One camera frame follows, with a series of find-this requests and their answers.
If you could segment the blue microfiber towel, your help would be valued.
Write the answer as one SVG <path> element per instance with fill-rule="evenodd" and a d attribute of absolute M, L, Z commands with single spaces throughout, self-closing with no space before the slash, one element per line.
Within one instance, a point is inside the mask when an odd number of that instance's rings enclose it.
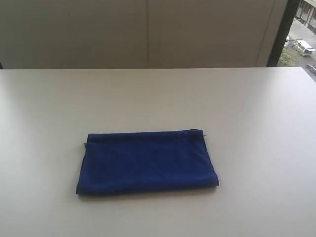
<path fill-rule="evenodd" d="M 89 134 L 79 196 L 170 192 L 219 186 L 199 129 Z"/>

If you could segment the white van outside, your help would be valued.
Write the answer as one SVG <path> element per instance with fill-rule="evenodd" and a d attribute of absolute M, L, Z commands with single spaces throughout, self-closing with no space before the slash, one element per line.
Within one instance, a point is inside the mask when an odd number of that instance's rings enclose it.
<path fill-rule="evenodd" d="M 304 40 L 297 40 L 297 41 L 295 41 L 293 47 L 301 56 L 310 56 L 313 52 L 316 51 L 315 48 L 311 47 Z"/>

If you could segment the dark window frame post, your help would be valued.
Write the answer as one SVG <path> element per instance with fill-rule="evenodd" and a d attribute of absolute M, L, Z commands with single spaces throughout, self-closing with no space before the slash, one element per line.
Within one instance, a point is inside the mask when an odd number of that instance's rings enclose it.
<path fill-rule="evenodd" d="M 285 8 L 285 11 L 281 19 L 281 23 L 279 25 L 277 35 L 274 41 L 274 45 L 272 47 L 272 50 L 267 62 L 267 67 L 276 67 L 278 64 L 278 61 L 280 59 L 280 56 L 283 50 L 283 45 L 285 43 L 286 37 L 291 28 L 299 2 L 300 2 L 299 0 L 287 1 L 286 8 Z"/>

